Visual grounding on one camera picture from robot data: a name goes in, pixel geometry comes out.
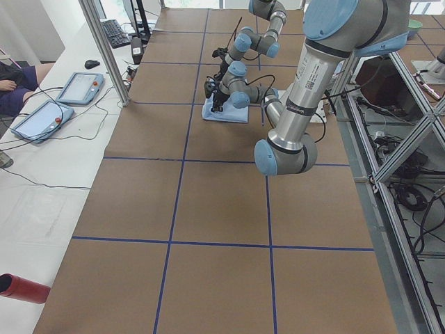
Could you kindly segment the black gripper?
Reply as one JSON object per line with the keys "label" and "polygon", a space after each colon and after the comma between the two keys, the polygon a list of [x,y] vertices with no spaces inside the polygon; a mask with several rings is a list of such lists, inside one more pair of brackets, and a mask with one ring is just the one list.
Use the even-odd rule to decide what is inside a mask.
{"label": "black gripper", "polygon": [[220,69],[218,71],[218,73],[216,73],[213,76],[213,79],[215,81],[222,81],[224,75],[226,74],[228,68],[230,66],[230,63],[228,63],[225,59],[222,59],[221,64],[220,64]]}
{"label": "black gripper", "polygon": [[228,95],[223,93],[219,88],[213,91],[213,103],[211,112],[223,112],[223,104],[228,100]]}

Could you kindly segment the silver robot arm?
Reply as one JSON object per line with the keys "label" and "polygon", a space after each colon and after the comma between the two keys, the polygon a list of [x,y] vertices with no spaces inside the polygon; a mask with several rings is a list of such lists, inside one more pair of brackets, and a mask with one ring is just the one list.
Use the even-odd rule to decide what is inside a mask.
{"label": "silver robot arm", "polygon": [[288,175],[308,171],[316,162],[317,149],[306,132],[338,66],[350,55],[379,56],[405,46],[409,1],[311,1],[303,17],[305,43],[296,77],[283,97],[273,89],[254,87],[245,80],[246,51],[267,57],[279,51],[278,38],[286,23],[286,11],[278,1],[251,1],[249,11],[268,21],[263,35],[249,28],[236,37],[231,49],[220,53],[216,78],[204,91],[221,111],[226,101],[242,109],[262,104],[271,123],[264,140],[254,147],[257,169],[264,175]]}
{"label": "silver robot arm", "polygon": [[213,76],[214,81],[222,81],[229,66],[234,61],[242,61],[245,53],[255,51],[258,56],[275,58],[280,50],[278,42],[282,28],[286,24],[286,9],[280,1],[250,1],[249,12],[268,22],[264,33],[257,33],[252,27],[245,26],[235,35],[231,47],[220,47],[214,50],[212,57],[221,59],[220,69]]}

